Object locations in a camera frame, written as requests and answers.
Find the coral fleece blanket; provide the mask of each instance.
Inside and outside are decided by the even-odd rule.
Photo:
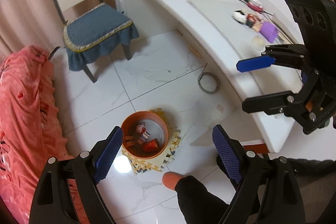
[[[33,195],[48,158],[73,158],[57,119],[53,64],[48,52],[29,46],[0,67],[0,196],[20,224],[28,224]],[[75,184],[72,197],[88,223]]]

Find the round orange container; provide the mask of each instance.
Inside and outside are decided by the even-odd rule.
[[[145,143],[156,139],[159,150],[156,152],[144,152],[142,145],[137,143],[137,140],[141,137],[141,134],[136,132],[136,126],[138,124],[144,124],[146,131],[150,134]],[[150,111],[138,111],[129,115],[121,125],[121,129],[124,133],[123,146],[132,156],[149,160],[162,153],[168,144],[168,128],[166,123],[155,113]],[[126,145],[126,136],[133,136],[136,145]]]

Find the drawer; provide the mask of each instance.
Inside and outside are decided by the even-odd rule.
[[[115,7],[117,11],[126,15],[125,1],[124,0],[115,0]]]

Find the pink curtain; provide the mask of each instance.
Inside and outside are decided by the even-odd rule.
[[[114,0],[104,0],[115,7]],[[68,9],[66,19],[74,19],[98,4],[87,0]],[[52,0],[0,0],[0,63],[24,46],[39,45],[52,51],[63,46],[62,22]]]

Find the orange slipper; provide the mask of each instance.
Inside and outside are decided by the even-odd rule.
[[[162,183],[170,190],[175,191],[175,186],[179,182],[180,179],[184,178],[183,175],[180,175],[175,172],[167,172],[162,177]]]

